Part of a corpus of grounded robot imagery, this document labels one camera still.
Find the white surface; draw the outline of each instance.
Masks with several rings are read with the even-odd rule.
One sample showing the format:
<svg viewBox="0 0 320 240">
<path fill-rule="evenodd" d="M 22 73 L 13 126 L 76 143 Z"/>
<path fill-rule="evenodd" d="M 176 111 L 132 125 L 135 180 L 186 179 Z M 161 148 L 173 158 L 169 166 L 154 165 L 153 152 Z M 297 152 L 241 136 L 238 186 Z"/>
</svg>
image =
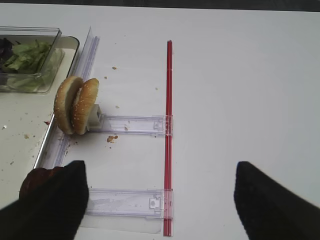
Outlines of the white surface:
<svg viewBox="0 0 320 240">
<path fill-rule="evenodd" d="M 63 51 L 61 67 L 47 93 L 0 92 L 0 208 L 18 199 L 21 183 L 35 164 L 48 128 L 44 122 L 51 119 L 57 89 L 76 52 Z"/>
<path fill-rule="evenodd" d="M 4 26 L 58 26 L 80 41 L 92 26 L 108 78 L 117 78 L 111 66 L 131 68 L 138 74 L 132 82 L 145 82 L 150 93 L 131 90 L 146 97 L 156 94 L 153 83 L 165 81 L 172 39 L 172 239 L 248 239 L 233 202 L 238 161 L 252 162 L 320 206 L 318 13 L 0 4 L 0 19 Z M 158 110 L 134 106 L 122 94 L 125 85 L 110 87 L 119 93 L 107 103 L 110 114 Z M 123 105 L 116 109 L 118 101 Z M 93 228 L 76 236 L 162 238 Z"/>
</svg>

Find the red rod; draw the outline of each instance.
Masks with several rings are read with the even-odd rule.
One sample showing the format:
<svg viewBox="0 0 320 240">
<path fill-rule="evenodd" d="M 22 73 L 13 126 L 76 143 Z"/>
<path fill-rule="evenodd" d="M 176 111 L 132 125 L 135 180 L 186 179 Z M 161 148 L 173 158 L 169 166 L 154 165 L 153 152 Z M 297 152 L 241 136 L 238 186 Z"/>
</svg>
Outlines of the red rod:
<svg viewBox="0 0 320 240">
<path fill-rule="evenodd" d="M 167 42 L 166 55 L 166 110 L 167 116 L 172 116 L 172 41 Z M 172 189 L 172 136 L 165 136 L 165 162 L 164 162 L 164 189 Z M 169 210 L 171 206 L 166 206 L 167 214 L 172 211 Z M 163 236 L 171 237 L 172 235 L 172 220 L 164 219 Z"/>
</svg>

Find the white table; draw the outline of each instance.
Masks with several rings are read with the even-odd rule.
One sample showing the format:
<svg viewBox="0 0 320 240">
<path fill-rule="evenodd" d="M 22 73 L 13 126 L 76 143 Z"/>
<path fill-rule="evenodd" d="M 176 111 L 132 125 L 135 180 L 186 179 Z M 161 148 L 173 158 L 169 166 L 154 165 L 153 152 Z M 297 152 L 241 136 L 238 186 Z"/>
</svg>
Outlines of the white table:
<svg viewBox="0 0 320 240">
<path fill-rule="evenodd" d="M 248 239 L 233 201 L 238 161 L 320 206 L 318 13 L 0 4 L 0 20 L 59 27 L 82 42 L 92 26 L 101 46 L 127 35 L 151 55 L 173 41 L 172 239 Z M 91 228 L 76 236 L 162 238 Z"/>
</svg>

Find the plastic container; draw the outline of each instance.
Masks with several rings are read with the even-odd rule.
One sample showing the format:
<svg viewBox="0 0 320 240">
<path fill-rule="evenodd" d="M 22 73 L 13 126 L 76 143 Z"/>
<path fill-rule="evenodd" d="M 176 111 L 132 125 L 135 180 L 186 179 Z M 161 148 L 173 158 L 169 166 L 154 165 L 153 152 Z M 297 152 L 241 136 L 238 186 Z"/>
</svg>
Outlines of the plastic container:
<svg viewBox="0 0 320 240">
<path fill-rule="evenodd" d="M 8 63 L 10 63 L 8 60 L 2 63 L 0 62 L 0 92 L 47 92 L 55 79 L 55 75 L 64 56 L 63 50 L 57 48 L 61 34 L 62 32 L 59 28 L 0 27 L 0 39 L 3 40 L 6 38 L 15 46 L 28 44 L 40 48 L 43 43 L 49 44 L 49 47 L 40 54 L 34 53 L 33 49 L 36 48 L 32 48 L 29 52 L 27 51 L 29 56 L 30 54 L 32 55 L 32 59 L 35 59 L 36 56 L 41 57 L 41 60 L 30 61 L 38 63 L 38 65 L 33 68 L 35 70 L 31 68 L 29 62 L 25 67 L 18 68 L 18 70 L 15 69 L 15 64 L 8 65 Z M 23 51 L 19 51 L 18 54 L 20 55 L 16 55 L 17 52 L 18 51 L 13 51 L 15 56 L 20 57 L 17 61 L 21 63 L 22 54 L 24 53 L 21 53 Z"/>
</svg>

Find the bread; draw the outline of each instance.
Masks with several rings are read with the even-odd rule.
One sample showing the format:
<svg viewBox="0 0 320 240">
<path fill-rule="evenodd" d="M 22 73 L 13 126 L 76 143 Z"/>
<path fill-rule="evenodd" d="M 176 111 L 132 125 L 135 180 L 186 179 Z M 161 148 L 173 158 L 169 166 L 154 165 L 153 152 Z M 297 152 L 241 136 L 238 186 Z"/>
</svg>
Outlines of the bread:
<svg viewBox="0 0 320 240">
<path fill-rule="evenodd" d="M 89 79 L 83 84 L 82 89 L 74 99 L 71 122 L 74 131 L 79 135 L 83 135 L 87 131 L 86 126 L 90 112 L 98 96 L 98 87 L 99 81 L 96 78 Z"/>
<path fill-rule="evenodd" d="M 83 86 L 81 77 L 70 76 L 65 79 L 55 95 L 54 117 L 58 127 L 68 135 L 75 132 L 70 120 L 71 107 L 77 92 Z"/>
</svg>

